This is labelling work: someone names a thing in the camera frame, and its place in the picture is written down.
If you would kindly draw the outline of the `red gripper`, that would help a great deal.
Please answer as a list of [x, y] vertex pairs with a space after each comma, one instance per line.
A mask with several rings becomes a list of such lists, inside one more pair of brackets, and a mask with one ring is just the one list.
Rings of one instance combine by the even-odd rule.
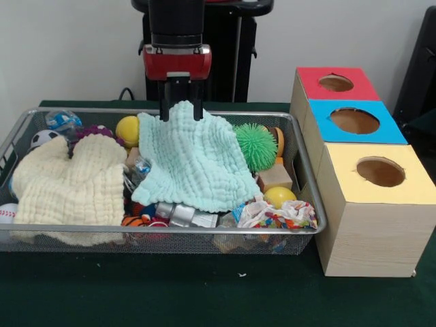
[[203, 44], [195, 48], [158, 48], [152, 44], [142, 49], [146, 76], [159, 81], [159, 119], [169, 120], [166, 80], [175, 77], [190, 77], [192, 80], [192, 104], [195, 121], [203, 118], [204, 82], [212, 64], [211, 47]]

